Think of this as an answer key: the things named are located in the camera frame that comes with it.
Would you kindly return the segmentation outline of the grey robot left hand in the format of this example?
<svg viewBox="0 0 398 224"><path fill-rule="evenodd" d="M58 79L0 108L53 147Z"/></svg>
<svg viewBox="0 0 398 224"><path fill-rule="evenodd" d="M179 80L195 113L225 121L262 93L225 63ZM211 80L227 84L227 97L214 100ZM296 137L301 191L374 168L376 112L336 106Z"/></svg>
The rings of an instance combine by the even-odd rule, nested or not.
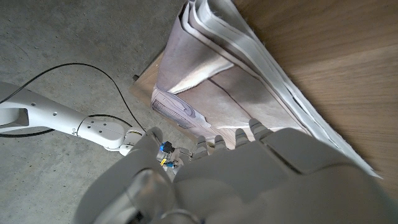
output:
<svg viewBox="0 0 398 224"><path fill-rule="evenodd" d="M300 131L273 132L258 120L254 140L215 139L173 179L157 160L162 131L152 128L96 179L74 223L396 223L397 204L350 158Z"/></svg>

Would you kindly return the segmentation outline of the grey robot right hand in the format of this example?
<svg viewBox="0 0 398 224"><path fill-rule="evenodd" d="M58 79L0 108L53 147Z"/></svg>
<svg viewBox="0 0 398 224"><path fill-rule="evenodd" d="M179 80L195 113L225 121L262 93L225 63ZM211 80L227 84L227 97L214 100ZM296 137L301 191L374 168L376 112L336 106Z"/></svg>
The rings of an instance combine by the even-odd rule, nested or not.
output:
<svg viewBox="0 0 398 224"><path fill-rule="evenodd" d="M193 154L183 147L173 147L171 142L163 142L157 154L157 160L165 171L172 171L175 175L180 168L192 161Z"/></svg>

